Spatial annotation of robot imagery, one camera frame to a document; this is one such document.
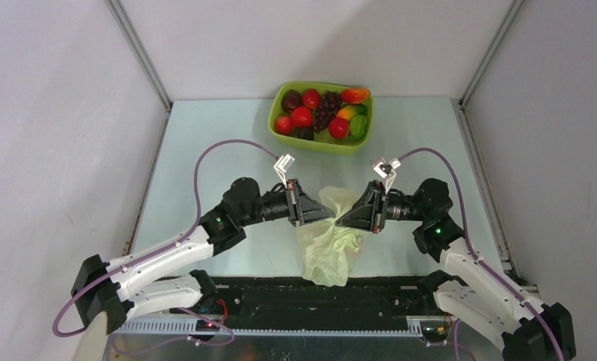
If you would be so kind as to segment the pale green plastic bag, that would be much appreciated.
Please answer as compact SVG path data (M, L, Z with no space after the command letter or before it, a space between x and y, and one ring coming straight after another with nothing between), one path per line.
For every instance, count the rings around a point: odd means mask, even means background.
M304 266L302 278L318 286L343 287L362 252L366 232L338 226L336 221L351 210L360 194L327 186L319 191L319 197L335 216L297 228L296 238Z

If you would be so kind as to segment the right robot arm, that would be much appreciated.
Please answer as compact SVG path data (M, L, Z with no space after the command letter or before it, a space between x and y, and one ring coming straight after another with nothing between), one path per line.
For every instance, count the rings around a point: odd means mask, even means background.
M576 354L571 313L547 305L493 267L449 215L447 183L428 178L413 195L386 191L370 182L337 225L379 233L386 221L418 221L418 250L441 269L417 285L417 304L426 314L453 315L496 346L505 360L571 360Z

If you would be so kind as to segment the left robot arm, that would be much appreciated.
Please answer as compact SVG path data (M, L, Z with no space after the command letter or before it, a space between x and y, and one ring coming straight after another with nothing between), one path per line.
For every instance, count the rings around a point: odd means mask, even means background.
M192 271L175 279L167 275L233 248L246 238L247 226L280 219L304 226L334 216L296 179L261 193L254 179L241 177L217 206L195 222L192 231L140 253L108 261L98 254L85 259L71 289L74 306L85 327L105 312L107 334L132 318L165 309L193 307L208 313L216 307L217 292L204 272Z

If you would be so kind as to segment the red fake fruit lower right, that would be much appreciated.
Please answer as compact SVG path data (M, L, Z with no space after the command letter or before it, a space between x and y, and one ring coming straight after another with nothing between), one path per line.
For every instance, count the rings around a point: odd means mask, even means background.
M328 131L332 138L342 139L345 138L350 129L350 122L344 118L336 117L329 122Z

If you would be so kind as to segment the red fake fruit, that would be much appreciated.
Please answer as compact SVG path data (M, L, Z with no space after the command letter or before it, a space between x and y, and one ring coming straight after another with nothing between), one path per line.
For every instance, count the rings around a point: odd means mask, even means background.
M292 124L296 128L309 128L313 124L313 115L309 108L305 106L295 108L290 114Z
M302 93L302 104L311 110L315 110L318 108L321 102L321 95L316 89L310 88L306 89Z
M350 122L344 118L336 117L329 122L328 131L332 138L342 139L345 138L350 129Z

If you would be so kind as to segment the fake strawberry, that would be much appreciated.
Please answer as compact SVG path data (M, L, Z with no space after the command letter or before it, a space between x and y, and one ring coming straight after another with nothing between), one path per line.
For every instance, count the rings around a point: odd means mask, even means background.
M279 116L274 121L274 130L279 135L291 136L294 129L293 121L287 115Z

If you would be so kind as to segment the green fake starfruit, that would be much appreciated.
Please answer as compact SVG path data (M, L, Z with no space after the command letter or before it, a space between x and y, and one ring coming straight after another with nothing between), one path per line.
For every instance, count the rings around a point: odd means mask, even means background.
M363 139L368 126L368 118L364 114L357 114L350 120L348 135L355 140Z

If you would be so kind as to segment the red fake fruit middle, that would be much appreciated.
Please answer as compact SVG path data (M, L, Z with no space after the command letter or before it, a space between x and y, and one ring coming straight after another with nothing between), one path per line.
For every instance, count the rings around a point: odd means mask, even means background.
M313 115L309 108L305 106L295 108L290 114L292 124L296 128L309 128L313 124Z

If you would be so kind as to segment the yellow green fake mango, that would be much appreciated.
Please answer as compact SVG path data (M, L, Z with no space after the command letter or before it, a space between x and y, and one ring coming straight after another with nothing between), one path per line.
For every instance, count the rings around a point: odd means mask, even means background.
M336 114L337 118L346 120L348 123L357 115L365 116L368 113L368 109L363 104L351 104L342 107Z

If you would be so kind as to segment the fake grape bunch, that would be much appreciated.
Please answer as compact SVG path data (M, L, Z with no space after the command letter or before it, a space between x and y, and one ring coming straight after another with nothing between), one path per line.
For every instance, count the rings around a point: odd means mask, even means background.
M340 93L326 91L317 109L314 110L314 122L312 129L315 133L323 132L328 128L329 122L336 117L341 109L342 101Z

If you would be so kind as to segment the red fake fruit top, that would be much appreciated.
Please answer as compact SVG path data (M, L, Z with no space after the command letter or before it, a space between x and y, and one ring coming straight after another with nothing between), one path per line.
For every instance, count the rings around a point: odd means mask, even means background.
M318 108L321 102L321 95L316 89L310 88L306 89L302 93L302 104L311 110L315 110Z

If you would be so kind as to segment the dark red fake plum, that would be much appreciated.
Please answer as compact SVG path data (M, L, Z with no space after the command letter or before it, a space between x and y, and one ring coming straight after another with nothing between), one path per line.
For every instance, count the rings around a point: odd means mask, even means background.
M294 89L288 90L281 100L281 109L288 114L302 105L302 94Z

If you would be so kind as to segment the orange red fake mango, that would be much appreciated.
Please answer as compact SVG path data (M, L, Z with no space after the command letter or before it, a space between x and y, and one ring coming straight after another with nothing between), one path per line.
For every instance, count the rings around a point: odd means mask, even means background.
M350 105L362 104L371 97L371 91L366 88L346 88L341 91L341 101Z

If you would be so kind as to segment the green plastic fruit bowl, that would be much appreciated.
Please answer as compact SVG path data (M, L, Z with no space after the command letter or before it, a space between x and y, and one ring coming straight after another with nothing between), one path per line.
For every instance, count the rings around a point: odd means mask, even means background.
M373 110L369 89L296 80L277 91L267 125L281 144L352 155L368 140Z

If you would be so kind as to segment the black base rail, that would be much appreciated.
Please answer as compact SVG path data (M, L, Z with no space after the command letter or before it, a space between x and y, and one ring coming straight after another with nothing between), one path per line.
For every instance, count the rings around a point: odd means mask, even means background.
M216 290L190 309L233 330L272 332L411 331L415 320L444 322L419 293L417 276L351 278L338 287L299 277L213 276Z

